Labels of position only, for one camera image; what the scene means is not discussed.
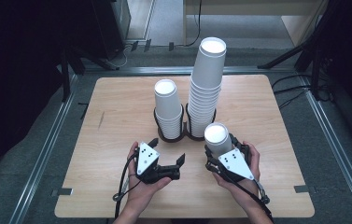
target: stack of cups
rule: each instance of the stack of cups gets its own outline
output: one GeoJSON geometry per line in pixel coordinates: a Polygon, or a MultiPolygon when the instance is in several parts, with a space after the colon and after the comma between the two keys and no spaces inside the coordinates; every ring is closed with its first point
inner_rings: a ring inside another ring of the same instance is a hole
{"type": "Polygon", "coordinates": [[[176,139],[182,130],[182,105],[173,80],[162,79],[155,84],[155,117],[162,134],[176,139]]]}
{"type": "Polygon", "coordinates": [[[204,130],[204,140],[214,158],[232,150],[232,139],[228,129],[221,123],[211,123],[204,130]]]}
{"type": "Polygon", "coordinates": [[[221,39],[208,37],[202,40],[195,65],[190,76],[188,131],[194,137],[203,137],[204,129],[213,121],[222,73],[226,44],[221,39]]]}

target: human arm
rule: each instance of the human arm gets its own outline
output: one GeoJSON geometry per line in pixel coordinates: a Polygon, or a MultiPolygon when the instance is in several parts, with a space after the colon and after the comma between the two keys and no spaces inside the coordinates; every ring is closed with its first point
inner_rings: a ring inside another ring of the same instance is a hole
{"type": "MultiPolygon", "coordinates": [[[[248,145],[250,149],[250,170],[257,181],[260,180],[260,153],[255,147],[244,141],[243,144],[248,145]]],[[[233,183],[225,181],[218,174],[213,173],[214,178],[217,180],[218,184],[227,189],[236,202],[246,211],[246,214],[251,223],[272,223],[270,218],[268,218],[260,207],[260,205],[255,202],[248,194],[236,187],[233,183]]],[[[249,179],[243,179],[238,182],[240,186],[244,189],[250,191],[258,197],[258,187],[257,185],[249,179]]]]}
{"type": "MultiPolygon", "coordinates": [[[[127,158],[130,158],[134,154],[137,147],[138,143],[134,142],[127,158]]],[[[171,178],[165,177],[154,184],[139,183],[140,180],[135,176],[134,161],[129,163],[128,171],[129,189],[133,189],[129,191],[127,202],[120,212],[120,215],[115,219],[114,224],[135,223],[140,214],[147,208],[153,195],[172,181],[171,178]]]]}

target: person's left hand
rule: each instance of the person's left hand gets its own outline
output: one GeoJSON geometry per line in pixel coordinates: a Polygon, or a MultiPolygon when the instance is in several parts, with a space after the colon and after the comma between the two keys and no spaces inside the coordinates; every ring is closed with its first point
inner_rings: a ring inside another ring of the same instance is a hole
{"type": "MultiPolygon", "coordinates": [[[[138,143],[134,142],[130,148],[128,159],[134,154],[138,143]]],[[[129,189],[134,187],[140,180],[135,176],[135,161],[131,161],[128,166],[129,170],[129,189]]],[[[160,189],[167,186],[172,181],[171,178],[165,177],[154,184],[139,183],[135,188],[128,192],[127,202],[120,213],[120,216],[114,223],[135,223],[140,214],[147,208],[153,195],[160,189]]]]}

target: tabletop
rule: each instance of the tabletop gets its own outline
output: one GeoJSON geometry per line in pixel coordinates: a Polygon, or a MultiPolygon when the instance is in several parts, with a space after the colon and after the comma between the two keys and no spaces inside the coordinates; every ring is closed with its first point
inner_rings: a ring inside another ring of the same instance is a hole
{"type": "MultiPolygon", "coordinates": [[[[157,138],[153,117],[154,85],[172,79],[185,106],[190,77],[103,77],[98,79],[63,182],[57,217],[113,217],[122,169],[134,141],[157,138]]],[[[311,217],[315,213],[271,85],[265,75],[224,76],[216,122],[253,144],[260,153],[260,182],[274,217],[311,217]]],[[[246,217],[232,195],[218,186],[204,165],[204,142],[187,136],[176,143],[161,139],[159,165],[173,165],[183,153],[181,177],[155,194],[140,217],[246,217]]]]}

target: cup stand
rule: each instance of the cup stand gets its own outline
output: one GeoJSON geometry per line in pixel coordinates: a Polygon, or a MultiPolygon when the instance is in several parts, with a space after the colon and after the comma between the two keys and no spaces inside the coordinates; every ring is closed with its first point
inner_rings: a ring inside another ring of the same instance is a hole
{"type": "Polygon", "coordinates": [[[156,108],[153,110],[153,117],[155,118],[155,122],[158,125],[158,134],[159,134],[159,137],[161,138],[161,140],[163,140],[163,142],[174,143],[174,142],[180,141],[184,137],[185,134],[184,134],[184,130],[182,129],[183,128],[182,120],[184,119],[184,106],[183,105],[181,105],[181,109],[182,109],[182,111],[181,111],[182,114],[181,114],[181,118],[179,120],[179,122],[180,122],[179,137],[177,137],[175,139],[168,139],[168,138],[164,137],[161,126],[159,125],[158,119],[156,118],[156,113],[155,113],[156,108]]]}
{"type": "MultiPolygon", "coordinates": [[[[192,127],[191,127],[191,123],[190,123],[190,113],[188,112],[188,104],[185,105],[185,110],[187,112],[187,116],[188,116],[188,124],[190,125],[190,131],[188,132],[188,127],[187,127],[187,122],[184,123],[184,134],[192,139],[193,141],[204,141],[204,136],[203,137],[195,137],[193,136],[192,133],[192,127]]],[[[216,119],[216,114],[217,114],[217,110],[214,110],[214,115],[213,115],[213,119],[211,120],[211,122],[214,122],[214,120],[216,119]]]]}

